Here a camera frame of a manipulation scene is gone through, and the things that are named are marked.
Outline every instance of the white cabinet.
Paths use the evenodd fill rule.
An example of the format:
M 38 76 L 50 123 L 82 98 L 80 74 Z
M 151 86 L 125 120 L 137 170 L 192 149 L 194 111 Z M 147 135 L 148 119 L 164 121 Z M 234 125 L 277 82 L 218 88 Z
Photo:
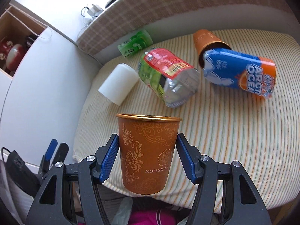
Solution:
M 38 168 L 51 139 L 57 139 L 69 145 L 66 163 L 70 163 L 81 109 L 99 69 L 96 60 L 57 32 L 45 29 L 13 78 L 0 73 L 0 83 L 6 86 L 1 91 L 7 92 L 0 92 L 0 104 L 5 99 L 0 147 L 16 150 Z

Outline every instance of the striped bed sheet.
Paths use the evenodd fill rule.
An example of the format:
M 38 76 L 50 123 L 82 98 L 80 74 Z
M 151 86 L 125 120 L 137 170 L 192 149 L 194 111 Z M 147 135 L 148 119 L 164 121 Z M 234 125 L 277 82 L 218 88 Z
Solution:
M 277 79 L 270 99 L 213 85 L 201 74 L 198 92 L 181 107 L 166 107 L 141 81 L 119 107 L 101 95 L 98 88 L 116 65 L 126 63 L 136 69 L 143 52 L 129 59 L 120 56 L 106 63 L 92 83 L 74 140 L 74 158 L 81 161 L 94 154 L 111 134 L 118 133 L 116 113 L 177 116 L 183 119 L 179 133 L 184 133 L 202 154 L 218 162 L 242 163 L 268 209 L 293 200 L 300 190 L 300 46 L 290 35 L 269 31 L 236 29 L 213 33 L 236 51 L 274 60 Z M 153 46 L 169 49 L 200 70 L 192 35 Z M 123 186 L 119 154 L 104 185 L 125 195 L 140 196 Z M 197 185 L 186 178 L 175 150 L 166 186 L 152 197 L 191 208 L 196 190 Z M 220 212 L 221 200 L 219 182 L 215 212 Z

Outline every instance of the floral pattern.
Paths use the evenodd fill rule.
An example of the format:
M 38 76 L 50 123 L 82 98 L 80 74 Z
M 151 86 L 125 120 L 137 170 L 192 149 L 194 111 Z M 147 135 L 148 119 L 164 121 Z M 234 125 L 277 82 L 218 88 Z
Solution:
M 165 139 L 161 136 L 157 136 L 157 133 L 163 132 L 163 127 L 161 123 L 149 123 L 149 122 L 138 122 L 134 123 L 135 132 L 137 134 L 143 134 L 144 138 L 152 142 L 153 144 L 161 144 L 163 146 L 168 146 L 170 143 L 167 143 Z
M 162 186 L 161 181 L 160 181 L 161 178 L 162 178 L 161 176 L 157 176 L 156 178 L 147 178 L 140 183 L 135 183 L 134 189 L 139 194 L 152 193 L 152 190 L 157 190 L 158 188 L 160 188 Z
M 166 137 L 171 140 L 177 138 L 177 124 L 167 123 L 165 124 Z
M 122 137 L 123 137 L 124 144 L 126 146 L 131 145 L 131 147 L 134 148 L 134 146 L 136 144 L 139 145 L 139 142 L 134 140 L 134 137 L 132 136 L 131 131 L 126 130 L 126 127 L 125 127 L 124 123 L 123 123 L 123 129 L 122 130 L 123 130 Z
M 126 129 L 125 124 L 123 123 L 123 141 L 126 146 L 130 145 L 133 149 L 132 151 L 128 150 L 125 154 L 125 158 L 121 158 L 121 161 L 125 164 L 127 168 L 125 172 L 126 183 L 132 183 L 134 180 L 139 179 L 138 176 L 135 176 L 134 172 L 139 172 L 142 166 L 144 165 L 143 161 L 139 158 L 144 154 L 142 153 L 142 144 L 136 140 L 131 134 L 131 131 Z
M 125 180 L 127 184 L 132 183 L 136 179 L 139 179 L 139 177 L 136 177 L 134 172 L 130 173 L 128 170 L 125 172 Z

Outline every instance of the bottle label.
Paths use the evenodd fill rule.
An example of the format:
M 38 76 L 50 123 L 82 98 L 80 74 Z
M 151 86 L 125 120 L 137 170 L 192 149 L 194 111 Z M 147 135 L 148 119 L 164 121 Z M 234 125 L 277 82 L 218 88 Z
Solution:
M 211 49 L 204 53 L 204 77 L 210 82 L 268 98 L 276 78 L 273 60 L 228 49 Z
M 180 72 L 194 68 L 172 52 L 164 48 L 155 48 L 148 52 L 143 60 L 164 76 L 173 80 Z
M 173 80 L 180 72 L 193 68 L 190 64 L 175 56 L 172 52 L 163 48 L 155 48 L 145 52 L 138 66 L 141 80 L 151 88 L 156 95 L 164 101 L 164 86 L 166 79 Z M 186 102 L 186 99 L 166 104 L 168 107 L 177 107 Z
M 118 49 L 122 55 L 127 58 L 128 56 L 145 49 L 147 46 L 150 46 L 152 43 L 152 39 L 148 33 L 145 31 L 139 31 L 127 41 L 118 45 Z

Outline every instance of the black clamp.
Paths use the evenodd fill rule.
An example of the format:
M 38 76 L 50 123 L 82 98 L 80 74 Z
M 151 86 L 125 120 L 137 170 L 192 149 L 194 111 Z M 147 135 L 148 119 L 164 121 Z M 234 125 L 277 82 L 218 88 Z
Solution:
M 198 184 L 187 225 L 210 225 L 218 180 L 224 181 L 220 224 L 271 225 L 263 200 L 240 162 L 217 163 L 190 146 L 183 134 L 178 135 L 176 148 L 187 178 Z M 72 181 L 78 181 L 85 224 L 110 225 L 96 185 L 108 179 L 118 150 L 119 137 L 113 134 L 106 146 L 80 163 L 56 162 L 44 175 L 25 224 L 75 225 Z
M 223 180 L 220 224 L 271 225 L 265 204 L 240 162 L 215 162 L 190 146 L 183 134 L 178 134 L 176 149 L 187 178 L 199 184 L 187 225 L 211 224 L 218 180 Z
M 37 176 L 26 166 L 25 162 L 16 151 L 11 152 L 7 158 L 5 167 L 12 181 L 22 191 L 33 198 L 36 196 L 41 186 L 43 176 L 49 171 L 50 161 L 55 152 L 57 144 L 57 140 L 51 140 L 50 145 L 48 146 L 48 149 L 40 162 L 40 168 Z M 52 165 L 58 161 L 63 162 L 68 151 L 68 145 L 66 143 L 61 143 L 53 158 Z

